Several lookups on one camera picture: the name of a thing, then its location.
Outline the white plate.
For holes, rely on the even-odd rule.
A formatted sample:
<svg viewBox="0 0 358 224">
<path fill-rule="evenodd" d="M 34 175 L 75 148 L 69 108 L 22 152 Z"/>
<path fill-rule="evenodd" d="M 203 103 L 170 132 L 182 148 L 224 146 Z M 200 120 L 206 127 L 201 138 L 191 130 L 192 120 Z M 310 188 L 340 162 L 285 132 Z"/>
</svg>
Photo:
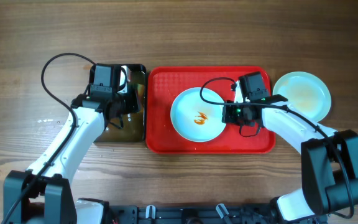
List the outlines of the white plate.
<svg viewBox="0 0 358 224">
<path fill-rule="evenodd" d="M 216 92 L 207 88 L 183 91 L 174 99 L 170 110 L 175 131 L 193 142 L 217 138 L 226 127 L 222 122 L 223 102 Z"/>
<path fill-rule="evenodd" d="M 324 119 L 332 105 L 331 94 L 317 76 L 308 72 L 290 72 L 278 79 L 274 95 L 282 95 L 293 106 L 313 121 Z"/>
</svg>

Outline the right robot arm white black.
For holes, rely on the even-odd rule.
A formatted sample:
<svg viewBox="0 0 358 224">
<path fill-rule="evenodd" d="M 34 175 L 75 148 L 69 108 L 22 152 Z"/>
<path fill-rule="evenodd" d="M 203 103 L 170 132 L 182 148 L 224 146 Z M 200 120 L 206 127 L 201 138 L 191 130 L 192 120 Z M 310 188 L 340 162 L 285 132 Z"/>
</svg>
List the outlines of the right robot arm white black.
<svg viewBox="0 0 358 224">
<path fill-rule="evenodd" d="M 281 95 L 270 95 L 261 73 L 231 83 L 234 100 L 223 107 L 223 122 L 265 128 L 301 155 L 301 188 L 275 199 L 275 219 L 293 223 L 327 214 L 354 215 L 358 204 L 358 134 L 336 131 L 308 119 Z"/>
</svg>

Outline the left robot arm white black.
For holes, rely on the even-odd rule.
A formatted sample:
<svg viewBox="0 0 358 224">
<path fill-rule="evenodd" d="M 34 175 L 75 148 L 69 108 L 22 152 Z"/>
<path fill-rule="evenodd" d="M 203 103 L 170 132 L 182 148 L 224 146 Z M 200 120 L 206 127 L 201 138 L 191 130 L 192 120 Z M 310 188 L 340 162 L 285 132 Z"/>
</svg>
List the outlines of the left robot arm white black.
<svg viewBox="0 0 358 224">
<path fill-rule="evenodd" d="M 90 146 L 117 118 L 138 113 L 141 102 L 135 78 L 141 64 L 97 63 L 86 90 L 67 108 L 69 115 L 46 151 L 27 170 L 11 171 L 4 181 L 3 223 L 110 223 L 109 202 L 73 199 L 71 183 Z"/>
</svg>

